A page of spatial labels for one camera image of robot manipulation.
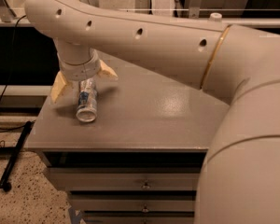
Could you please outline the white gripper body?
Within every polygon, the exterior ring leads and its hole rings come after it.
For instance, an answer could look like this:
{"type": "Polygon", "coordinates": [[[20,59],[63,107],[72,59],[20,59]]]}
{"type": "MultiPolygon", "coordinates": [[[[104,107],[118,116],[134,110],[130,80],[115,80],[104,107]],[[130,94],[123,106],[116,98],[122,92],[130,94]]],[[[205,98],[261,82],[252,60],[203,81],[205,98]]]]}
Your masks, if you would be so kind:
{"type": "Polygon", "coordinates": [[[68,62],[63,56],[58,55],[59,67],[67,80],[82,81],[94,77],[101,68],[101,63],[96,50],[89,51],[90,57],[77,64],[68,62]]]}

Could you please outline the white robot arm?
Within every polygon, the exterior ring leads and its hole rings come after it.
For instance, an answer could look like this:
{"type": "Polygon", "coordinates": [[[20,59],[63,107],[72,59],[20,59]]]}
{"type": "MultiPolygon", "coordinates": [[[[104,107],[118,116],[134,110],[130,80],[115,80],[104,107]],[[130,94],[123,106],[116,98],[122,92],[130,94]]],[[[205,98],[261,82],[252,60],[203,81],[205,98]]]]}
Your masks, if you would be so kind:
{"type": "Polygon", "coordinates": [[[280,224],[280,35],[212,20],[103,9],[98,0],[26,0],[63,75],[100,72],[106,53],[226,103],[198,182],[195,224],[280,224]]]}

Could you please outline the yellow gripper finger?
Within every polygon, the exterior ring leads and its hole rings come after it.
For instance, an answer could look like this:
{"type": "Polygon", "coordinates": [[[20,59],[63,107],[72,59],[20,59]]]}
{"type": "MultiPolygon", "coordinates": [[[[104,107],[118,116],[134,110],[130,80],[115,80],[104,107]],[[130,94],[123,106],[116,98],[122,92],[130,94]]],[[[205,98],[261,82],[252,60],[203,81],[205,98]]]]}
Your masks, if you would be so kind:
{"type": "Polygon", "coordinates": [[[103,60],[100,61],[100,69],[99,72],[97,73],[97,76],[101,78],[107,78],[110,80],[119,79],[116,72],[110,66],[108,66],[103,60]]]}
{"type": "Polygon", "coordinates": [[[51,101],[56,104],[68,87],[72,88],[73,83],[70,80],[67,80],[63,73],[59,71],[50,91],[51,101]]]}

